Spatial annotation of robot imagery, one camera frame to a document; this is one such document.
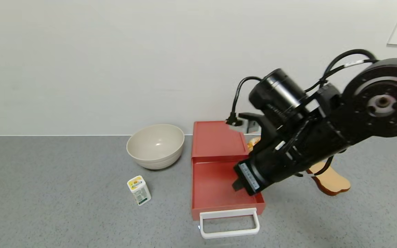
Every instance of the white bottle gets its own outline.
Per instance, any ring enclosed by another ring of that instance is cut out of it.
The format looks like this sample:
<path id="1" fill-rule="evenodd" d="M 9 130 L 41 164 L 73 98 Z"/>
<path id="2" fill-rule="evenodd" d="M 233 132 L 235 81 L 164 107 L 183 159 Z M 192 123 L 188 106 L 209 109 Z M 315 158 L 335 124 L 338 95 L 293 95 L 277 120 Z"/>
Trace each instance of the white bottle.
<path id="1" fill-rule="evenodd" d="M 137 205 L 142 206 L 151 199 L 150 191 L 142 176 L 134 177 L 128 181 L 127 185 L 134 198 L 136 198 Z"/>

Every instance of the gray countertop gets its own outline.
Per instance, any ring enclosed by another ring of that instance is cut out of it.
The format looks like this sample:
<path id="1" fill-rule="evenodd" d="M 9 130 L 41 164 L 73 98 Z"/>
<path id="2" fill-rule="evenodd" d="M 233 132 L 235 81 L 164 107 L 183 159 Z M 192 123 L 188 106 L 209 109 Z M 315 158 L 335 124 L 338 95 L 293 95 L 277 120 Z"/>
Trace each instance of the gray countertop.
<path id="1" fill-rule="evenodd" d="M 336 157 L 348 192 L 327 196 L 309 177 L 286 179 L 263 191 L 257 235 L 214 240 L 191 217 L 192 137 L 162 171 L 135 164 L 127 140 L 0 137 L 0 247 L 397 247 L 397 138 L 371 138 Z M 153 197 L 141 207 L 126 186 L 137 175 Z M 205 223 L 207 231 L 249 225 Z"/>

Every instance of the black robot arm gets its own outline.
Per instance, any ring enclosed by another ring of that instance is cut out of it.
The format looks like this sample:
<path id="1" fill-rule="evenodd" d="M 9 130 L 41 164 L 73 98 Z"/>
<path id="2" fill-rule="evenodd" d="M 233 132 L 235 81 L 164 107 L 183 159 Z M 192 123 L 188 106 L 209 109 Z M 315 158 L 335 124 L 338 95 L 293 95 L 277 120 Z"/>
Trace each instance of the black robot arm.
<path id="1" fill-rule="evenodd" d="M 249 94 L 251 104 L 264 115 L 240 113 L 237 118 L 233 107 L 227 120 L 231 128 L 262 127 L 261 140 L 249 158 L 234 167 L 238 174 L 235 190 L 244 187 L 254 195 L 273 183 L 301 175 L 299 172 L 366 138 L 397 136 L 397 59 L 377 61 L 361 49 L 342 56 L 354 53 L 369 59 L 331 70 L 339 59 L 332 61 L 315 84 L 320 88 L 310 96 L 277 69 Z M 357 75 L 342 94 L 326 80 L 334 72 L 365 62 L 373 64 Z M 319 107 L 308 111 L 307 104 L 312 101 L 317 101 Z"/>

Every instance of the red box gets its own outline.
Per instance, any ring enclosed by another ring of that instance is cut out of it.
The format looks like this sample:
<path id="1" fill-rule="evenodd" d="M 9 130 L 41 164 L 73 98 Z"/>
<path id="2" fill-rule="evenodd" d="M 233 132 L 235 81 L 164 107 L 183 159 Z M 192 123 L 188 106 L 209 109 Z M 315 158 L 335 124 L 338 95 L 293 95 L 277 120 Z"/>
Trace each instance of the red box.
<path id="1" fill-rule="evenodd" d="M 249 196 L 246 190 L 235 191 L 237 179 L 233 167 L 248 158 L 242 133 L 233 131 L 224 121 L 197 121 L 192 141 L 192 219 L 200 213 L 241 208 L 257 208 L 263 213 L 266 203 L 261 193 Z"/>

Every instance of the white sticker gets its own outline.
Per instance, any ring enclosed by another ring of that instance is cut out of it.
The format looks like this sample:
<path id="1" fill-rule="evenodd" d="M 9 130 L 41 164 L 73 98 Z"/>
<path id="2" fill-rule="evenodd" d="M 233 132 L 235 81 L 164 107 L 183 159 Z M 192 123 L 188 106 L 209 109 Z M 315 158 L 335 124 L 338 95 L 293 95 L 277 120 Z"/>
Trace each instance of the white sticker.
<path id="1" fill-rule="evenodd" d="M 241 172 L 243 172 L 244 177 L 247 179 L 247 182 L 249 182 L 249 185 L 251 185 L 254 190 L 259 189 L 260 185 L 258 185 L 257 180 L 255 180 L 254 175 L 251 173 L 247 165 L 245 163 L 242 163 L 240 164 L 240 168 Z"/>
<path id="2" fill-rule="evenodd" d="M 354 65 L 357 65 L 357 64 L 360 64 L 360 63 L 364 63 L 364 61 L 360 60 L 360 61 L 353 61 L 353 62 L 347 63 L 347 64 L 344 65 L 344 68 L 347 68 L 347 67 L 350 67 L 350 66 L 354 66 Z"/>
<path id="3" fill-rule="evenodd" d="M 278 151 L 280 148 L 283 147 L 284 144 L 285 144 L 285 142 L 284 142 L 284 140 L 283 140 L 283 141 L 281 141 L 281 142 L 278 144 L 278 146 L 275 147 L 275 149 Z"/>

